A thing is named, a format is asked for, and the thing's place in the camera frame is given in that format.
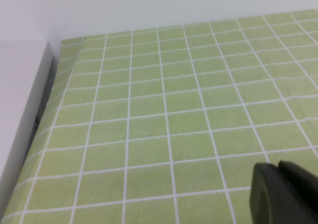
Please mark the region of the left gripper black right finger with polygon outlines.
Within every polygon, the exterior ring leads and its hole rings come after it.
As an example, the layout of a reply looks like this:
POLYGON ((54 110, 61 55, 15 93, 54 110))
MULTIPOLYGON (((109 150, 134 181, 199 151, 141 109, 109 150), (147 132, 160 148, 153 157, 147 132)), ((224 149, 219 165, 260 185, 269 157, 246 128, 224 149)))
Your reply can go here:
POLYGON ((291 161, 281 160, 279 171, 285 176, 301 209, 318 223, 318 177, 291 161))

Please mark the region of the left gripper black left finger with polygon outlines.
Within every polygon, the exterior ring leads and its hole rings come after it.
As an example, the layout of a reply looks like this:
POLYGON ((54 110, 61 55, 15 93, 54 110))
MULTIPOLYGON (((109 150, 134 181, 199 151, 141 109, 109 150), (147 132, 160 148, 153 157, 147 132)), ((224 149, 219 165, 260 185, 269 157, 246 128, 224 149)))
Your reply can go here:
POLYGON ((278 167, 257 163, 253 168, 249 198, 254 224, 297 224, 299 203, 296 190, 278 167))

